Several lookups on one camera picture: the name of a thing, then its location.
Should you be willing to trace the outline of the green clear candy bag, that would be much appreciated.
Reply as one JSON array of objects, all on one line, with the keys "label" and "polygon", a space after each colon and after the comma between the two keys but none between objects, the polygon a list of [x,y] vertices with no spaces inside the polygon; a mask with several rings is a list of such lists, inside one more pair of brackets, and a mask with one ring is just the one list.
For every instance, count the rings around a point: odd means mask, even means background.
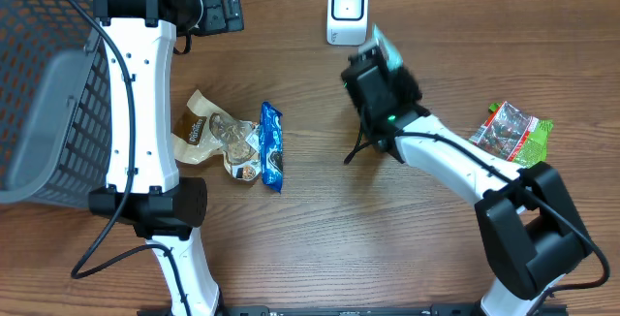
[{"label": "green clear candy bag", "polygon": [[489,112],[470,143],[525,168],[546,160],[552,120],[524,113],[507,101],[492,104]]}]

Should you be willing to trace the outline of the beige Pantree snack bag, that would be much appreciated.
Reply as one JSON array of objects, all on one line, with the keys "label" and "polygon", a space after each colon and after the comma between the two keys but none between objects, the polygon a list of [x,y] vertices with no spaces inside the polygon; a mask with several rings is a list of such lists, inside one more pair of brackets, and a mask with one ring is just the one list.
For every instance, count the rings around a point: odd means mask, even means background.
[{"label": "beige Pantree snack bag", "polygon": [[196,90],[173,126],[173,153],[188,165],[221,155],[231,177],[253,181],[262,172],[259,135],[259,123],[232,117]]}]

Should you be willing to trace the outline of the teal white snack packet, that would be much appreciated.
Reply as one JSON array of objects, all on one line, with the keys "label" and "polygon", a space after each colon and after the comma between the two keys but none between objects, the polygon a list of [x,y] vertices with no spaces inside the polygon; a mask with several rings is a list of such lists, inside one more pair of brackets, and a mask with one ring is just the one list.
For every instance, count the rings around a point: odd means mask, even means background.
[{"label": "teal white snack packet", "polygon": [[403,60],[396,46],[384,35],[377,24],[372,28],[372,40],[379,46],[382,56],[386,60],[387,69],[396,71],[403,66]]}]

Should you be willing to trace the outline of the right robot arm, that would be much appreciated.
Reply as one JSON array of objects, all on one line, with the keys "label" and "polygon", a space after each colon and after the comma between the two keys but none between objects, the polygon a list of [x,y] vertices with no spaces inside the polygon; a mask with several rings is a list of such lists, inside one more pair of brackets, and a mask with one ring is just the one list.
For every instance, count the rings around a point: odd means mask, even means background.
[{"label": "right robot arm", "polygon": [[486,260],[495,275],[481,315],[537,315],[563,290],[561,279],[595,249],[559,173],[545,162],[523,168],[489,154],[448,129],[419,104],[418,84],[391,69],[368,45],[341,74],[367,145],[435,176],[476,213]]}]

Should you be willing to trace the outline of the blue Oreo cookie pack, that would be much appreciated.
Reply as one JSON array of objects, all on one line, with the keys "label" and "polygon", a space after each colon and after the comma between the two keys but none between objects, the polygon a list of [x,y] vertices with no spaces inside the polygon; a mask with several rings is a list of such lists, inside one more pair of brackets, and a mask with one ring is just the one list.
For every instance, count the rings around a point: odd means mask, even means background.
[{"label": "blue Oreo cookie pack", "polygon": [[263,102],[260,123],[260,158],[263,184],[280,193],[284,180],[282,113]]}]

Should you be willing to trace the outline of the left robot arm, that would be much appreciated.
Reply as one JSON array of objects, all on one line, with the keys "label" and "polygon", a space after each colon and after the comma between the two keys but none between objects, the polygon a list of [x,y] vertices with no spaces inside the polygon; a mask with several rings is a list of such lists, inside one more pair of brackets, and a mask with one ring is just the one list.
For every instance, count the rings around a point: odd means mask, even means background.
[{"label": "left robot arm", "polygon": [[106,46],[111,146],[104,185],[89,210],[131,226],[170,291],[169,315],[227,309],[202,246],[207,189],[180,175],[171,132],[171,61],[178,38],[243,29],[240,0],[92,0]]}]

